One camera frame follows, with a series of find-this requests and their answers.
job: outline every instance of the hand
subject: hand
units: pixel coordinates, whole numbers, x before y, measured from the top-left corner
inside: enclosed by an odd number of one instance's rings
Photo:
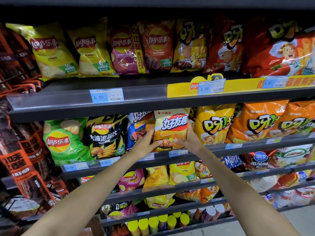
[[[202,144],[198,136],[194,133],[191,124],[188,121],[187,127],[187,140],[176,138],[173,142],[185,146],[190,152],[195,155],[198,155],[201,150],[206,149],[206,147]]]
[[[137,160],[144,158],[148,155],[153,149],[163,143],[162,140],[155,141],[150,145],[152,135],[154,134],[154,128],[151,128],[150,131],[144,137],[140,137],[128,154],[136,156]]]

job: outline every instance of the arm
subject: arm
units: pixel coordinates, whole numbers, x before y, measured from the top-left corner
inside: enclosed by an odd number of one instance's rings
[[[299,236],[295,228],[281,216],[249,184],[227,168],[209,151],[188,124],[187,141],[174,139],[202,159],[218,183],[224,197],[247,236]]]
[[[125,172],[155,147],[150,145],[154,129],[113,165],[84,183],[50,209],[23,236],[77,236],[88,224]]]

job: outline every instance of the blue chip bag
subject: blue chip bag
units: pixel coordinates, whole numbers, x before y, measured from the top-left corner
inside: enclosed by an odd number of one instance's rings
[[[139,112],[128,114],[128,139],[127,150],[130,150],[137,140],[144,136],[147,131],[155,127],[154,112]]]
[[[244,164],[244,162],[239,158],[238,155],[223,156],[220,158],[220,160],[224,165],[226,165],[230,169]]]

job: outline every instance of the pink lay's chip bag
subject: pink lay's chip bag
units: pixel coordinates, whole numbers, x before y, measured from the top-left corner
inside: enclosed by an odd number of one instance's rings
[[[136,24],[110,30],[112,61],[119,75],[149,74]]]
[[[143,169],[128,171],[118,182],[119,191],[135,190],[144,184]]]

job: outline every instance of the floor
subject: floor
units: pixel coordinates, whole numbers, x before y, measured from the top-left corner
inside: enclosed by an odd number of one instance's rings
[[[288,210],[283,213],[302,236],[314,236],[315,206]],[[246,236],[238,221],[176,234],[176,236]]]

